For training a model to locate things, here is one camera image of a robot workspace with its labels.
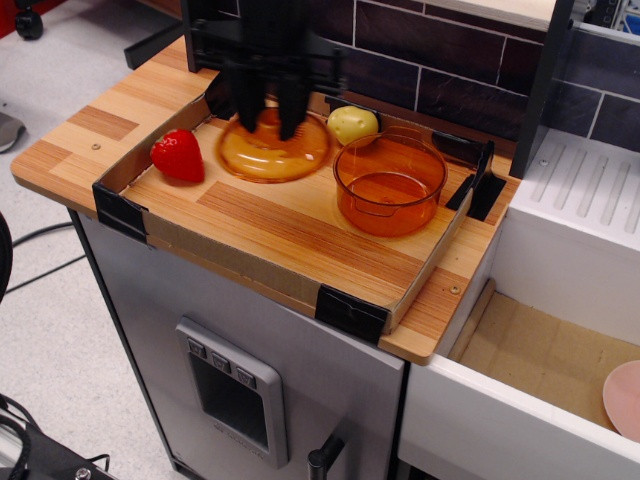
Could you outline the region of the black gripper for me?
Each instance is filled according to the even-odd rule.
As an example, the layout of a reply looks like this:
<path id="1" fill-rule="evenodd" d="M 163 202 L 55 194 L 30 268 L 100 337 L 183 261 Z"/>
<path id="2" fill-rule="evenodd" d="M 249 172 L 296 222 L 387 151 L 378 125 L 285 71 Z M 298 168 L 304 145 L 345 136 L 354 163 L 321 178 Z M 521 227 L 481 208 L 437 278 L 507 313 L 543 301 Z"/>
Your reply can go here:
<path id="1" fill-rule="evenodd" d="M 253 133 L 276 87 L 280 139 L 305 120 L 311 91 L 346 86 L 344 50 L 311 29 L 307 1 L 192 1 L 190 70 L 218 70 L 228 80 L 241 125 Z"/>

